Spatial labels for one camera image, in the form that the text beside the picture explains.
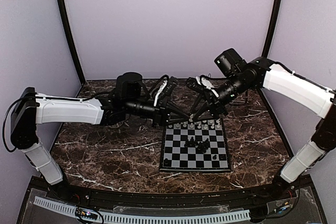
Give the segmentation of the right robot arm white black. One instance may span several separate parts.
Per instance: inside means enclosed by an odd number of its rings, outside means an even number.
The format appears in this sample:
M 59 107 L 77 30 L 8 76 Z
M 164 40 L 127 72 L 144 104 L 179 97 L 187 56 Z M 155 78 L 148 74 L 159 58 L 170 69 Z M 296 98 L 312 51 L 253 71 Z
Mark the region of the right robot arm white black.
M 268 187 L 269 197 L 278 200 L 287 193 L 288 184 L 335 149 L 335 90 L 297 74 L 279 61 L 258 57 L 246 62 L 233 48 L 222 52 L 214 62 L 225 77 L 219 87 L 214 87 L 211 79 L 204 75 L 187 81 L 187 86 L 199 93 L 191 110 L 191 121 L 205 120 L 205 112 L 212 119 L 225 114 L 226 105 L 253 88 L 277 93 L 320 118 L 307 143 Z

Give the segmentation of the black corner frame post left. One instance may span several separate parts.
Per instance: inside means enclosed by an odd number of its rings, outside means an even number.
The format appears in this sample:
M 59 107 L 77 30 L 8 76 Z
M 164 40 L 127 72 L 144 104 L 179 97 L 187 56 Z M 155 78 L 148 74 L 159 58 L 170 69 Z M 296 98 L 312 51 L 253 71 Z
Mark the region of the black corner frame post left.
M 69 21 L 67 10 L 66 10 L 65 0 L 57 0 L 57 4 L 58 4 L 60 18 L 61 18 L 64 33 L 65 33 L 66 41 L 68 44 L 69 52 L 71 55 L 72 63 L 75 67 L 75 71 L 76 71 L 80 84 L 84 85 L 86 83 L 86 79 L 85 79 L 85 75 L 84 75 L 83 69 L 80 64 L 79 56 L 78 56 L 76 46 L 75 46 L 75 41 L 72 35 L 70 21 Z

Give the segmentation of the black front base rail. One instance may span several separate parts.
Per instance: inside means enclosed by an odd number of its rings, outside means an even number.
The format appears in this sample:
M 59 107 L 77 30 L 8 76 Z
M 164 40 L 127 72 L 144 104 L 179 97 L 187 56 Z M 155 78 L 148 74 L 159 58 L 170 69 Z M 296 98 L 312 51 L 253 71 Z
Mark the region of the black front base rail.
M 18 215 L 18 223 L 83 223 L 74 218 L 35 206 L 36 196 L 76 207 L 114 210 L 116 207 L 182 209 L 212 207 L 216 212 L 249 210 L 250 220 L 236 223 L 326 223 L 311 177 L 302 176 L 278 199 L 268 193 L 270 185 L 200 194 L 121 193 L 72 186 L 74 195 L 63 201 L 44 179 L 32 177 Z

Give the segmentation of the pile of black chess pieces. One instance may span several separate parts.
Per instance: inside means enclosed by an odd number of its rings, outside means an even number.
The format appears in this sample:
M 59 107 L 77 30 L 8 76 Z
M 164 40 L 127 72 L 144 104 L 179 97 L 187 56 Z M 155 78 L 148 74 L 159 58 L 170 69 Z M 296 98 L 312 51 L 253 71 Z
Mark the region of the pile of black chess pieces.
M 193 136 L 185 141 L 184 147 L 194 147 L 199 153 L 206 153 L 210 148 L 210 142 L 207 138 L 205 141 L 197 141 Z

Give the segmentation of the black and white chessboard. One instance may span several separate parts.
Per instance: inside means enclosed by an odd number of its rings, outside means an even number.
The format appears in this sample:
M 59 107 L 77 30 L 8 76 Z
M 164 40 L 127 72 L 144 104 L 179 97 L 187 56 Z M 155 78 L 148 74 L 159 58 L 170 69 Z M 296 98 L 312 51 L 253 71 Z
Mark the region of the black and white chessboard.
M 163 133 L 160 171 L 230 172 L 223 120 L 167 126 Z

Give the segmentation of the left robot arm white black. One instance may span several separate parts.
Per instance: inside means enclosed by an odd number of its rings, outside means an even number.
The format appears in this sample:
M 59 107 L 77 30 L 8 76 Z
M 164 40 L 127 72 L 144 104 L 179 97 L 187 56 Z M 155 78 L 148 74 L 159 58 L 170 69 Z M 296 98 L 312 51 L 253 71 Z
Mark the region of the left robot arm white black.
M 39 137 L 37 125 L 44 123 L 87 123 L 109 126 L 122 122 L 126 115 L 151 119 L 154 125 L 167 126 L 188 120 L 189 115 L 170 100 L 177 85 L 175 77 L 164 75 L 155 95 L 147 89 L 142 75 L 127 72 L 117 77 L 115 88 L 89 98 L 55 97 L 37 93 L 33 87 L 7 109 L 10 118 L 10 139 L 40 172 L 54 193 L 63 201 L 74 197 L 74 189 L 66 183 L 66 175 L 51 157 Z

